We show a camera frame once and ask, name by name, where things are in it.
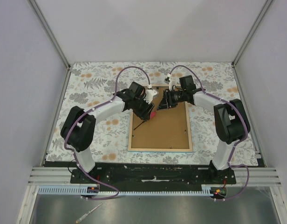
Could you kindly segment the aluminium rail bar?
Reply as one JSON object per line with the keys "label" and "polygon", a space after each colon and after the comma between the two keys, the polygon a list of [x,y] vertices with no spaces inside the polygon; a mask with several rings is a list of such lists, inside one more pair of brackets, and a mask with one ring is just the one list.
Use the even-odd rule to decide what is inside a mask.
{"label": "aluminium rail bar", "polygon": [[71,173],[67,168],[32,168],[28,185],[69,185]]}

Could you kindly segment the right aluminium corner post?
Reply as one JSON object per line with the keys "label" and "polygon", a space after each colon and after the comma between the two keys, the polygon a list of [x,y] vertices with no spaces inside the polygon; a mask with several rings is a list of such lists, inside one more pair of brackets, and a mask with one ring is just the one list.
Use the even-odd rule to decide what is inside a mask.
{"label": "right aluminium corner post", "polygon": [[246,48],[248,47],[249,43],[253,39],[254,35],[256,34],[259,26],[261,25],[262,21],[264,20],[266,14],[268,13],[270,7],[274,3],[274,0],[266,0],[264,1],[263,6],[261,7],[256,19],[254,20],[251,28],[249,29],[245,39],[243,40],[235,58],[232,61],[232,67],[235,68],[238,64],[239,60],[243,56]]}

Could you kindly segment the clear handled screwdriver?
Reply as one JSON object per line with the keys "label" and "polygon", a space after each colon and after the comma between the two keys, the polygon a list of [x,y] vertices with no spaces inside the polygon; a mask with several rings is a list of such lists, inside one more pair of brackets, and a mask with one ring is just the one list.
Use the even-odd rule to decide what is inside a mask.
{"label": "clear handled screwdriver", "polygon": [[83,221],[86,217],[88,217],[92,212],[94,212],[97,208],[99,208],[100,206],[102,205],[99,204],[98,206],[94,207],[92,210],[88,211],[87,213],[85,213],[84,215],[82,215],[80,218],[78,218],[75,223],[78,224],[80,223],[81,221]]}

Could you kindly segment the blue picture frame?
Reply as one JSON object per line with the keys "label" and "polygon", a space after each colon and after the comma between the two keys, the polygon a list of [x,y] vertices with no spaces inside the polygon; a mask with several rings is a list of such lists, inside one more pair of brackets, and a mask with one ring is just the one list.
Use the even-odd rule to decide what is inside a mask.
{"label": "blue picture frame", "polygon": [[130,152],[172,152],[189,153],[193,151],[188,103],[177,107],[157,110],[167,86],[157,86],[158,97],[153,100],[156,115],[147,122],[130,113],[129,142]]}

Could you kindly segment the aluminium corner post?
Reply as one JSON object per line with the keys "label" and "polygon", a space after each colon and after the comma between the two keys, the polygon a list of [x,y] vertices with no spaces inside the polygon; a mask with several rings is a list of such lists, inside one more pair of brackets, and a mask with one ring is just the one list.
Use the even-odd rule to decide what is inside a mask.
{"label": "aluminium corner post", "polygon": [[253,39],[254,35],[256,34],[259,26],[261,25],[262,21],[264,20],[266,14],[268,13],[270,7],[274,3],[274,0],[266,0],[264,1],[263,6],[261,7],[256,19],[254,20],[251,28],[249,29],[245,39],[243,40],[235,58],[232,61],[232,67],[235,68],[238,64],[239,60],[243,56],[246,48],[248,47],[249,43]]}
{"label": "aluminium corner post", "polygon": [[31,6],[32,10],[34,11],[36,17],[38,18],[40,24],[42,25],[46,35],[48,36],[50,42],[52,43],[54,49],[56,50],[59,58],[61,59],[62,63],[66,67],[66,69],[70,69],[70,63],[68,62],[63,50],[61,49],[48,21],[45,18],[44,13],[42,12],[40,6],[38,5],[37,1],[35,0],[28,0],[29,5]]}

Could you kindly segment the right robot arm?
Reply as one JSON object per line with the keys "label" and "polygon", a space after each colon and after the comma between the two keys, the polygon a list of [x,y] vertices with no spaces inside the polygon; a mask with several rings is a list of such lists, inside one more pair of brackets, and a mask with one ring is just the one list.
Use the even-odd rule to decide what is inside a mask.
{"label": "right robot arm", "polygon": [[190,75],[180,78],[180,89],[176,89],[171,78],[172,75],[168,74],[164,80],[169,88],[163,90],[163,99],[157,109],[171,109],[178,103],[187,102],[213,113],[219,144],[210,162],[211,169],[207,176],[210,182],[220,183],[225,177],[224,171],[230,168],[230,160],[236,145],[245,140],[250,132],[242,101],[239,99],[225,101],[206,92],[203,87],[197,88]]}

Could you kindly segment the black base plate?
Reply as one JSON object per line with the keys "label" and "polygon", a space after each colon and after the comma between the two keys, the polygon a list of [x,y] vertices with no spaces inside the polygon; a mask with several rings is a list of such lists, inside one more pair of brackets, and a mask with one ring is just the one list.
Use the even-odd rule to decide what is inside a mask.
{"label": "black base plate", "polygon": [[47,168],[71,168],[70,183],[88,184],[102,182],[100,189],[119,191],[182,191],[201,190],[203,184],[225,186],[235,184],[232,169],[212,173],[208,165],[171,165],[138,163],[96,163],[86,176],[76,162],[47,162]]}

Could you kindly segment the red handled screwdriver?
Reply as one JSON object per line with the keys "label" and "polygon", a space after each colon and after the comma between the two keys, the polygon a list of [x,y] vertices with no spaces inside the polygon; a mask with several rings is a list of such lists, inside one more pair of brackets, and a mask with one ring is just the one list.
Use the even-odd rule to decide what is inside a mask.
{"label": "red handled screwdriver", "polygon": [[133,130],[136,130],[138,127],[140,127],[143,123],[153,119],[155,116],[156,116],[157,112],[156,111],[153,111],[151,112],[150,114],[150,118],[148,120],[143,120],[139,125],[137,125]]}

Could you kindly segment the left aluminium corner post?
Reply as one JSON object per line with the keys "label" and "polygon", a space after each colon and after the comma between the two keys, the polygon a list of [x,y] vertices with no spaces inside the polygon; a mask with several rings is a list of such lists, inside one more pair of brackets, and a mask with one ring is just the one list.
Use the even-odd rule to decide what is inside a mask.
{"label": "left aluminium corner post", "polygon": [[29,5],[31,6],[32,10],[34,11],[36,17],[38,18],[40,24],[42,25],[46,35],[48,36],[50,42],[52,43],[54,49],[56,50],[59,58],[61,59],[62,63],[66,67],[66,69],[70,69],[70,63],[68,62],[63,50],[61,49],[48,21],[45,18],[44,13],[42,12],[40,6],[38,5],[37,1],[35,0],[28,0]]}

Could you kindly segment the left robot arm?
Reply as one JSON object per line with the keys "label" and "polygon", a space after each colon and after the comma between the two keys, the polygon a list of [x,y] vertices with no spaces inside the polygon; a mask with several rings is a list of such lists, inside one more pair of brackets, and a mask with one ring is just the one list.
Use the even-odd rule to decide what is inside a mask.
{"label": "left robot arm", "polygon": [[90,150],[96,124],[126,110],[132,110],[142,121],[148,121],[154,108],[152,101],[157,96],[158,91],[152,85],[144,87],[132,82],[129,88],[115,91],[109,101],[88,111],[78,106],[71,108],[61,129],[61,137],[65,140],[64,147],[74,152],[77,166],[82,170],[81,178],[86,183],[93,183],[97,178]]}

